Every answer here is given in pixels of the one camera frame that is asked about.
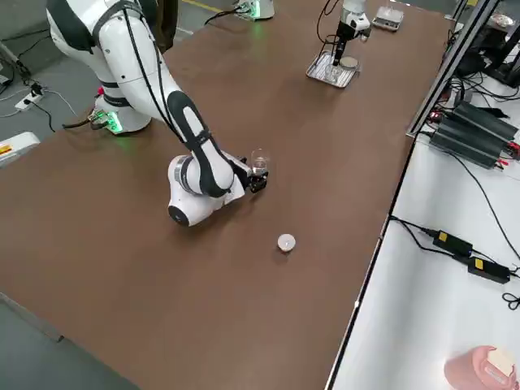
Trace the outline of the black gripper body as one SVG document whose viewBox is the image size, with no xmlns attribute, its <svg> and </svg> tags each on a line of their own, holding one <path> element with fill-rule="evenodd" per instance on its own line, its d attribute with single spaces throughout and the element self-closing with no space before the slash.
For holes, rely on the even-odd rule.
<svg viewBox="0 0 520 390">
<path fill-rule="evenodd" d="M 244 189 L 248 189 L 251 193 L 256 193 L 256 182 L 253 169 L 246 163 L 241 164 L 243 171 L 243 179 L 241 180 Z"/>
<path fill-rule="evenodd" d="M 336 38 L 338 44 L 345 44 L 353 39 L 353 28 L 343 21 L 339 21 L 336 29 Z"/>
</svg>

